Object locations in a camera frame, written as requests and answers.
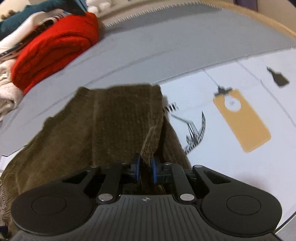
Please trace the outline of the olive green corduroy pants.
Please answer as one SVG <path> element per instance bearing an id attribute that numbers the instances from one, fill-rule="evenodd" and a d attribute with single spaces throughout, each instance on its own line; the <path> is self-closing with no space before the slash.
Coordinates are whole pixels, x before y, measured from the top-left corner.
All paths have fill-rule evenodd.
<path id="1" fill-rule="evenodd" d="M 79 88 L 1 175 L 1 222 L 8 236 L 16 233 L 11 205 L 19 195 L 89 165 L 107 167 L 140 154 L 145 171 L 151 169 L 152 156 L 189 169 L 163 100 L 158 85 Z"/>

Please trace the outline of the printed grey white bedsheet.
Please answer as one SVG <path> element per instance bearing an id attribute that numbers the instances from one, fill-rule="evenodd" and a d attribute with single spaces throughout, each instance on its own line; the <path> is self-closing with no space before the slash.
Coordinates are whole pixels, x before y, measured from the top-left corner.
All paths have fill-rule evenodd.
<path id="1" fill-rule="evenodd" d="M 25 95 L 1 124 L 1 167 L 60 111 L 78 87 L 160 85 L 177 110 L 169 119 L 182 147 L 206 120 L 189 154 L 201 164 L 275 196 L 285 222 L 295 213 L 295 39 L 259 21 L 205 4 L 150 11 L 105 30 L 103 39 Z M 243 150 L 213 99 L 238 90 L 269 135 Z"/>

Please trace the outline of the red folded blanket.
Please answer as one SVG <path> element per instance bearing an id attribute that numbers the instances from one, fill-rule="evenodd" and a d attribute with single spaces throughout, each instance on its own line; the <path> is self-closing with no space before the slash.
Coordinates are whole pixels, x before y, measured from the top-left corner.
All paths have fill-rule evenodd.
<path id="1" fill-rule="evenodd" d="M 27 94 L 98 41 L 99 24 L 95 14 L 68 15 L 35 37 L 20 52 L 11 69 L 11 80 Z"/>

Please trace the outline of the cream folded blanket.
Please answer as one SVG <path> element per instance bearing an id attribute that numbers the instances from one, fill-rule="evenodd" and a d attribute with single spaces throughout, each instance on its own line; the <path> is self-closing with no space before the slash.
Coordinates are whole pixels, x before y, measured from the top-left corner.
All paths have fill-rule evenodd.
<path id="1" fill-rule="evenodd" d="M 1 121 L 5 115 L 18 107 L 23 98 L 23 91 L 11 80 L 11 68 L 15 62 L 15 59 L 10 59 L 1 63 Z"/>

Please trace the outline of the white round plush toy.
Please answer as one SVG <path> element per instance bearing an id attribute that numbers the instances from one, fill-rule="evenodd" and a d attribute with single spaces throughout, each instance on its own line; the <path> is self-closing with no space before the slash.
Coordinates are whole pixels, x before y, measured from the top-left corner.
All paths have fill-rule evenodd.
<path id="1" fill-rule="evenodd" d="M 110 0 L 86 0 L 87 11 L 90 13 L 100 13 L 111 7 Z"/>

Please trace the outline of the folded white and navy clothes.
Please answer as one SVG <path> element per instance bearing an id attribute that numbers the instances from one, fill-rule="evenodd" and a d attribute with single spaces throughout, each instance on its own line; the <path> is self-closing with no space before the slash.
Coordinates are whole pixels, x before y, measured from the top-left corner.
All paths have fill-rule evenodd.
<path id="1" fill-rule="evenodd" d="M 16 30 L 1 40 L 1 62 L 16 58 L 31 40 L 70 15 L 62 9 L 30 15 Z"/>

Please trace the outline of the purple board against wall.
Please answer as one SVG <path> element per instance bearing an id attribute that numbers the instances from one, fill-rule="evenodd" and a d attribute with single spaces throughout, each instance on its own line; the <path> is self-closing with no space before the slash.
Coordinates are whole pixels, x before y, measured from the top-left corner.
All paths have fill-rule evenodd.
<path id="1" fill-rule="evenodd" d="M 253 11 L 258 11 L 257 0 L 236 0 L 235 3 Z"/>

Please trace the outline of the wooden bed frame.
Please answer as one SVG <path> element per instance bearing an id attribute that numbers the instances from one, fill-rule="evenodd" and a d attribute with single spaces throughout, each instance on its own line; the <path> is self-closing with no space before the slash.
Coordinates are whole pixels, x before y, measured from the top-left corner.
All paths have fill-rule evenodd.
<path id="1" fill-rule="evenodd" d="M 275 29 L 281 33 L 284 33 L 287 36 L 292 37 L 293 39 L 295 39 L 295 31 L 291 30 L 289 27 L 283 25 L 282 23 L 278 22 L 277 20 L 270 18 L 268 16 L 265 16 L 261 13 L 258 13 L 256 11 L 250 10 L 248 8 L 242 7 L 242 6 L 238 6 L 236 4 L 232 4 L 232 3 L 227 3 L 225 1 L 203 1 L 207 4 L 216 6 L 216 7 L 220 7 L 223 9 L 228 9 L 231 11 L 234 11 L 238 14 L 244 15 L 248 18 L 252 18 L 256 21 L 259 21 L 265 25 L 267 25 L 268 27 Z"/>

